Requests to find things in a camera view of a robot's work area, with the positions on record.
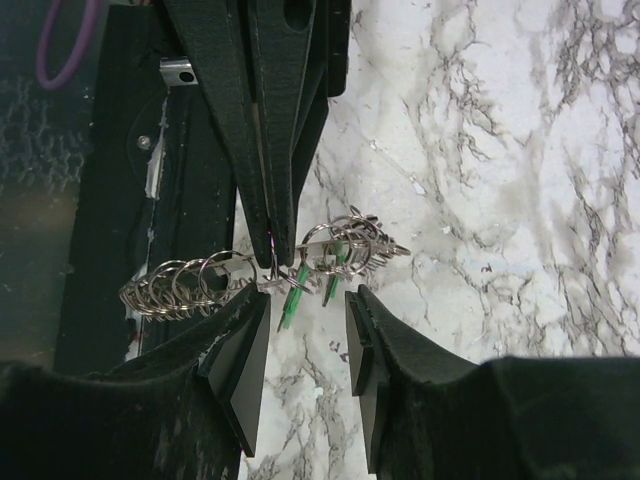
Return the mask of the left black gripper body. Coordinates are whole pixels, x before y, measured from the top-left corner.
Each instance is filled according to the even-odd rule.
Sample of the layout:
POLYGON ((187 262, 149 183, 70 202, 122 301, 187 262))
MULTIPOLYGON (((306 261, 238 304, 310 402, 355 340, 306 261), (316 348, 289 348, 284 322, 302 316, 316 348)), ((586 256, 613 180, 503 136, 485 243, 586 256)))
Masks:
POLYGON ((338 97, 346 89, 350 0, 317 1, 315 25, 320 32, 320 58, 325 70, 327 97, 338 97))

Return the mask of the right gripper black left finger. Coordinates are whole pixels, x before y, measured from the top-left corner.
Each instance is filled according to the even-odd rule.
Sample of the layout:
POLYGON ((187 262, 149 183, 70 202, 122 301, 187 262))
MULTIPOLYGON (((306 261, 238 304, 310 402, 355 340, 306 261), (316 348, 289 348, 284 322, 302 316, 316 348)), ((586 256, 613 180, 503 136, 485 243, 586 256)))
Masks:
POLYGON ((256 450, 271 299, 247 286, 108 373, 1 366, 5 479, 234 479, 256 450))

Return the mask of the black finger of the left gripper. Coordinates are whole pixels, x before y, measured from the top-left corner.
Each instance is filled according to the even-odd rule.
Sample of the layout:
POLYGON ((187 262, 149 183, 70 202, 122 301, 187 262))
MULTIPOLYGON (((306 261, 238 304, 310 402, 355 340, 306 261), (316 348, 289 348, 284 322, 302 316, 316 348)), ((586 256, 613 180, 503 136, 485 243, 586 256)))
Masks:
POLYGON ((294 258, 292 156, 315 10, 314 1, 248 3, 264 188, 274 255, 281 265, 294 258))
POLYGON ((240 193, 254 255, 271 266, 269 221, 236 1, 167 1, 240 193))

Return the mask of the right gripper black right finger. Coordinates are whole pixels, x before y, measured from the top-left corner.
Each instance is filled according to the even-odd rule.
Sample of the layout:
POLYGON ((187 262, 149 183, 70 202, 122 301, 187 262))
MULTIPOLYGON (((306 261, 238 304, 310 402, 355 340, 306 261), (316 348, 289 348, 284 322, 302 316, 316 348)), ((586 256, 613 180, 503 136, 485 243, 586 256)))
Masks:
POLYGON ((351 389, 379 479, 635 479, 635 357, 474 364, 396 318, 365 286, 345 296, 351 389))

